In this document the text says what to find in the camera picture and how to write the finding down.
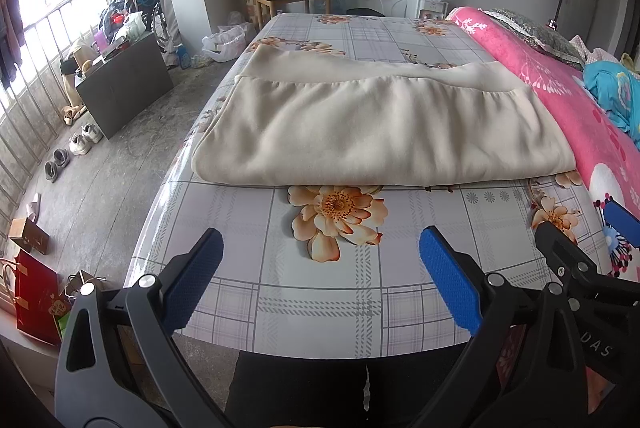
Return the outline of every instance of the gift bag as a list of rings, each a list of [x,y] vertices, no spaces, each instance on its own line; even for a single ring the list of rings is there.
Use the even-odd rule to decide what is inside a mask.
[[[10,290],[10,294],[18,330],[48,344],[59,345],[61,340],[53,315],[60,315],[67,305],[59,303],[56,272],[23,250],[15,261],[3,260],[2,265],[7,289],[10,289],[8,273],[12,272],[15,279],[14,291]]]

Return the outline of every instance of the cardboard box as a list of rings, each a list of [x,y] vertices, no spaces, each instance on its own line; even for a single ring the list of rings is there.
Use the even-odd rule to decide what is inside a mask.
[[[27,253],[33,248],[41,254],[47,254],[49,235],[28,218],[14,218],[9,228],[9,239]]]

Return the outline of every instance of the blue clamp pad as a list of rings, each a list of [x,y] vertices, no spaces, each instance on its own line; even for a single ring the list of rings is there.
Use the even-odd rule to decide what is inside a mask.
[[[607,202],[602,214],[604,220],[633,247],[640,247],[640,220],[615,201]]]
[[[194,246],[194,250],[177,281],[164,296],[165,315],[162,327],[169,335],[187,325],[200,298],[207,290],[222,261],[222,235],[217,229],[211,229],[206,238]]]
[[[451,247],[429,227],[420,235],[420,259],[459,327],[476,334],[482,322],[480,298],[455,259]]]

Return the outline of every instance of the pink blanket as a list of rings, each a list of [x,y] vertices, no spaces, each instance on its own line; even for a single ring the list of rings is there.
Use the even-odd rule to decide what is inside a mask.
[[[640,217],[640,152],[589,98],[582,74],[533,50],[477,9],[455,9],[448,19],[534,88],[569,141],[593,200],[612,197]]]

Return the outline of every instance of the sneaker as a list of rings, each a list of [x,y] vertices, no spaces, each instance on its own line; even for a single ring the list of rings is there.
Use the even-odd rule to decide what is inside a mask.
[[[53,162],[47,161],[44,165],[44,174],[48,181],[54,183],[58,178],[58,168]]]
[[[78,133],[74,133],[69,141],[69,151],[74,155],[84,155],[91,149],[91,143]]]
[[[66,165],[69,164],[70,160],[71,160],[71,157],[69,157],[69,152],[66,151],[64,148],[58,148],[56,151],[53,152],[53,162],[58,168],[64,168]]]
[[[97,144],[102,139],[102,132],[95,124],[84,124],[82,125],[82,137]]]

